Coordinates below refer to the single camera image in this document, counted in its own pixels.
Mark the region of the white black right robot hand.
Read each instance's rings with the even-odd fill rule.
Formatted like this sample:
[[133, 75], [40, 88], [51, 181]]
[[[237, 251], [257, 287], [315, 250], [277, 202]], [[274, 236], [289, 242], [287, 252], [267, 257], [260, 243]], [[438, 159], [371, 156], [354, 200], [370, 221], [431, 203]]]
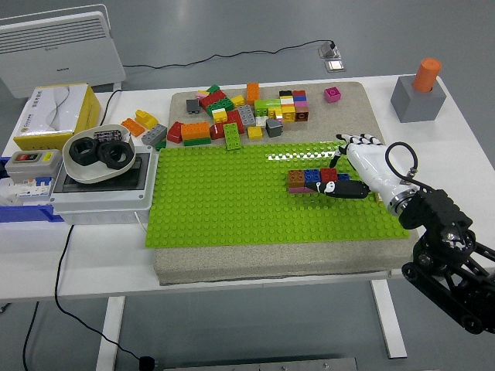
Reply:
[[326, 196], [343, 199], [364, 199], [371, 192], [380, 195], [387, 210], [395, 216], [407, 206], [409, 200], [418, 191], [410, 181], [401, 180], [394, 174], [386, 160], [391, 146], [386, 146], [370, 134], [336, 136], [346, 142], [335, 152], [330, 166], [333, 168], [342, 155], [347, 157], [354, 170], [360, 176], [359, 181], [309, 182], [305, 187]]

